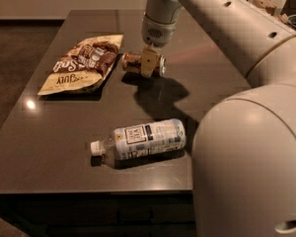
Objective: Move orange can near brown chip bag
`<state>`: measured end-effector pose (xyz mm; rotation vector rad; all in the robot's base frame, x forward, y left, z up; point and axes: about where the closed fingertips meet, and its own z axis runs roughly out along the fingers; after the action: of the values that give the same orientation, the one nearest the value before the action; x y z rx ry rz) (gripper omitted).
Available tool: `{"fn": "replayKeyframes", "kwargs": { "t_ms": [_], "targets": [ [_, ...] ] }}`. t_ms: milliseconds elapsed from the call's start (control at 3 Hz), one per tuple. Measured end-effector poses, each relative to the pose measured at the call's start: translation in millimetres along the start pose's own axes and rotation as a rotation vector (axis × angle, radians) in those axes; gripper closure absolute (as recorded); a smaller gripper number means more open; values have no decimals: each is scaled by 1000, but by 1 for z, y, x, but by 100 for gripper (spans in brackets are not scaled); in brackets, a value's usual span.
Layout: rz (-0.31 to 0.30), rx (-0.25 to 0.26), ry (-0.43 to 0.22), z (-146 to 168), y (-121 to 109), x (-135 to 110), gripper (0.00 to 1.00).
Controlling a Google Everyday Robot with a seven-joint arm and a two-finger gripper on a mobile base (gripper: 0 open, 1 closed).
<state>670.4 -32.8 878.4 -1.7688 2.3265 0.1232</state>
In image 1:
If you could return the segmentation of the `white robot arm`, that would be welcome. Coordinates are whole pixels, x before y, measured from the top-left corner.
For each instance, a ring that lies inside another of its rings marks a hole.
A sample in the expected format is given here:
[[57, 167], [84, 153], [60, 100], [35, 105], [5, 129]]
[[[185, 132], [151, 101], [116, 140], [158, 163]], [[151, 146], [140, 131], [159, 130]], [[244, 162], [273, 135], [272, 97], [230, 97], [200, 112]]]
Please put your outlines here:
[[193, 140], [198, 237], [296, 237], [296, 32], [246, 0], [147, 0], [142, 38], [165, 46], [186, 9], [249, 82]]

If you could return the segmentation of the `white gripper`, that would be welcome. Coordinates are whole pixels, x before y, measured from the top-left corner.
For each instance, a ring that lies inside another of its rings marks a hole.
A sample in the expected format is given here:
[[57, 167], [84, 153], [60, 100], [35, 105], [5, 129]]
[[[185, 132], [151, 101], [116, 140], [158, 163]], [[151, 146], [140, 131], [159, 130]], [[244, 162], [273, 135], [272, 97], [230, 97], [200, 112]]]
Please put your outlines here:
[[[141, 35], [148, 45], [163, 47], [170, 42], [176, 29], [177, 19], [169, 14], [145, 13], [142, 21]], [[141, 53], [141, 75], [150, 78], [160, 75], [160, 50], [146, 46]]]

